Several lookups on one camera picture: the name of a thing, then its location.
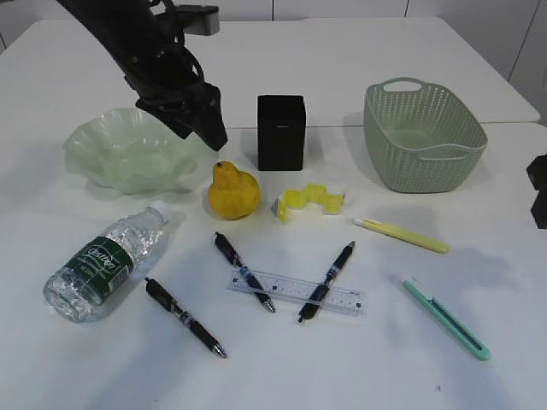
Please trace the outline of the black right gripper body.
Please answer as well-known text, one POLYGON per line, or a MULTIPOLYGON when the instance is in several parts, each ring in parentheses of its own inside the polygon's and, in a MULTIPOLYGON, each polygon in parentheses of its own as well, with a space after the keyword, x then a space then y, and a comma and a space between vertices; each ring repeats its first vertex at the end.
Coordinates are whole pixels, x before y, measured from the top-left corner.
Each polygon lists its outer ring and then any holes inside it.
POLYGON ((531 214, 538 229, 545 230, 547 227, 547 191, 546 191, 546 169, 547 155, 537 156, 526 168, 526 174, 537 192, 531 214))

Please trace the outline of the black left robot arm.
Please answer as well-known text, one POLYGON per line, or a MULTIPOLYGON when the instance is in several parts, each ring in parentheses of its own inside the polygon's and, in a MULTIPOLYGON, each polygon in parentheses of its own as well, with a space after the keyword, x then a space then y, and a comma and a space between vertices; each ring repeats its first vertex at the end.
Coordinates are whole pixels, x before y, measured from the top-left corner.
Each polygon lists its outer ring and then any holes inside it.
POLYGON ((65 0, 60 5, 108 51, 138 94, 137 108, 185 139, 196 133, 212 150, 227 142, 221 91, 207 82, 185 34, 220 30, 215 5, 156 1, 65 0))

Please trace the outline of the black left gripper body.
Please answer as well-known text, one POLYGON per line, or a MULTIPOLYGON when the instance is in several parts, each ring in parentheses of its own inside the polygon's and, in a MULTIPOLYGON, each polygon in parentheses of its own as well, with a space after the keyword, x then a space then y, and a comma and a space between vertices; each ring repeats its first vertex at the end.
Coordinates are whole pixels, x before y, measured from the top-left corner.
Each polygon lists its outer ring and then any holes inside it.
POLYGON ((221 92, 207 82, 197 58, 180 43, 129 42, 121 70, 137 106, 165 124, 220 124, 221 92))

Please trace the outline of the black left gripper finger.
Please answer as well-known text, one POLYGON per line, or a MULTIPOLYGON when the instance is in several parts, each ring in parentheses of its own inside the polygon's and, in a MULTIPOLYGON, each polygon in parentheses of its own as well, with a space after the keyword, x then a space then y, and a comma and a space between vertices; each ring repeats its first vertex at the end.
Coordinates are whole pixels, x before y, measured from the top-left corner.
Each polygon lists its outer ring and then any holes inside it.
POLYGON ((220 150, 227 143, 221 113, 221 93, 214 85, 204 85, 191 102, 192 130, 212 149, 220 150))
POLYGON ((158 119, 182 139, 196 131, 197 116, 193 112, 161 111, 158 119))

